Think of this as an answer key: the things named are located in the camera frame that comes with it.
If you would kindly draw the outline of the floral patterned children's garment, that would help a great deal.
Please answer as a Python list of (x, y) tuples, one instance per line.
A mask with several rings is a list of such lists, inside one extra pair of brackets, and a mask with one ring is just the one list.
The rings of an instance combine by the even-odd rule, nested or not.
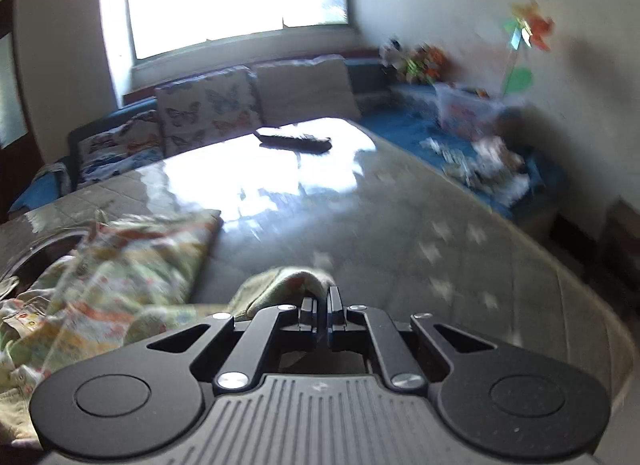
[(226, 303), (191, 305), (221, 223), (216, 210), (96, 217), (77, 248), (26, 292), (2, 300), (2, 445), (38, 447), (28, 403), (63, 367), (214, 313), (246, 321), (270, 306), (298, 305), (307, 293), (323, 298), (334, 285), (320, 268), (280, 267), (250, 277)]

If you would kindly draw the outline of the black remote control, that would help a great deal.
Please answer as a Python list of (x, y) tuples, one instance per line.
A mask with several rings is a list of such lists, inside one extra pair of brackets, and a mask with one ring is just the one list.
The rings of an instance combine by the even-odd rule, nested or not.
[(296, 153), (324, 154), (332, 148), (330, 139), (318, 139), (315, 136), (281, 136), (254, 132), (254, 137), (262, 147)]

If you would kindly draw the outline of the plain beige cushion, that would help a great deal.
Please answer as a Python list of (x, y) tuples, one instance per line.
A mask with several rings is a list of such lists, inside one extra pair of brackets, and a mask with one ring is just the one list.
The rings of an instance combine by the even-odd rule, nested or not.
[(341, 55), (258, 64), (253, 70), (262, 120), (267, 126), (280, 127), (325, 117), (351, 120), (361, 117)]

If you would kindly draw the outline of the butterfly print cushion upright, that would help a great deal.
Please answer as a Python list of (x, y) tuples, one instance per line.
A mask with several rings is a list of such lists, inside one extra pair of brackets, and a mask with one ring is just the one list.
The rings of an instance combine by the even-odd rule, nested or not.
[(246, 66), (163, 84), (155, 99), (167, 157), (262, 127), (257, 77)]

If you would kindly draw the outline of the clear plastic storage box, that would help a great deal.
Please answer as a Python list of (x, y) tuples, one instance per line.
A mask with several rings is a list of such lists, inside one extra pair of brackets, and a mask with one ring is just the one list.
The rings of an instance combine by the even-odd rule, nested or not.
[(435, 84), (438, 125), (446, 133), (477, 141), (504, 136), (518, 125), (526, 101), (520, 96), (482, 98), (467, 87)]

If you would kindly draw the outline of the butterfly print cushion lying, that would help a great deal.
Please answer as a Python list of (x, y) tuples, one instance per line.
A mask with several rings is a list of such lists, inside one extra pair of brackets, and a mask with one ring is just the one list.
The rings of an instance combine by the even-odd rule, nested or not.
[(78, 144), (77, 188), (120, 176), (164, 158), (162, 130), (155, 110), (88, 136)]

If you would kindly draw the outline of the orange plush toy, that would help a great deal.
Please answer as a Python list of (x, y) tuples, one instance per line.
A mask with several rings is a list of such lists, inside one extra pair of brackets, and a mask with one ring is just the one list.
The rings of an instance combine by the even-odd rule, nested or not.
[(442, 81), (448, 66), (449, 58), (444, 51), (424, 44), (407, 58), (405, 78), (408, 84), (436, 84)]

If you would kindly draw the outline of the black and white plush toy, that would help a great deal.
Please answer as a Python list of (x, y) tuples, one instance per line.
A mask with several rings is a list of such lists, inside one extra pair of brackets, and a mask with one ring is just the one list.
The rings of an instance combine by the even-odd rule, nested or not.
[(399, 70), (405, 65), (405, 50), (397, 37), (386, 40), (378, 49), (378, 54), (384, 67), (393, 67), (393, 69)]

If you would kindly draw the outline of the blue corner sofa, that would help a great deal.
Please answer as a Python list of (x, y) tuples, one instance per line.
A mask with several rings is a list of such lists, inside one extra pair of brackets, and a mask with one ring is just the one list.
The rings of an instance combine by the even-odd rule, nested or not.
[[(356, 102), (360, 105), (361, 124), (378, 136), (416, 155), (433, 168), (446, 172), (465, 162), (468, 168), (480, 165), (480, 154), (473, 144), (439, 127), (435, 90), (430, 86), (394, 84), (390, 75), (373, 58), (349, 58), (345, 61)], [(14, 218), (47, 205), (63, 196), (61, 186), (68, 182), (75, 190), (78, 183), (78, 145), (96, 133), (125, 124), (134, 116), (154, 110), (153, 95), (126, 105), (90, 124), (81, 126), (67, 136), (70, 154), (60, 159), (63, 170), (39, 177), (17, 197), (9, 209)], [(525, 229), (537, 220), (553, 220), (558, 213), (568, 187), (566, 174), (560, 166), (530, 145), (506, 142), (508, 149), (523, 159), (518, 170), (528, 178), (528, 188), (522, 196), (515, 192), (517, 184), (490, 191), (486, 185), (474, 183), (470, 191), (498, 214)]]

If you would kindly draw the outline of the colourful paper pinwheel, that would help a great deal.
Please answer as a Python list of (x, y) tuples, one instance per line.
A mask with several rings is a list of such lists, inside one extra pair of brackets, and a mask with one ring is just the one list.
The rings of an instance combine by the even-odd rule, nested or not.
[(549, 52), (548, 38), (553, 34), (555, 22), (543, 16), (536, 0), (512, 4), (511, 18), (504, 24), (509, 34), (509, 54), (500, 86), (500, 96), (520, 94), (534, 82), (532, 70), (523, 63), (521, 56), (528, 50)]

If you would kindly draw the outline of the white crumpled cloth on sofa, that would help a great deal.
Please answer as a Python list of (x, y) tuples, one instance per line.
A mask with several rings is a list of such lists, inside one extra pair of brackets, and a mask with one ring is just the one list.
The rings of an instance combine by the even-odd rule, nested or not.
[(490, 196), (502, 206), (513, 206), (529, 191), (530, 177), (524, 172), (524, 159), (511, 152), (500, 136), (473, 142), (472, 155), (434, 138), (422, 140), (420, 147), (444, 161), (442, 173), (446, 177)]

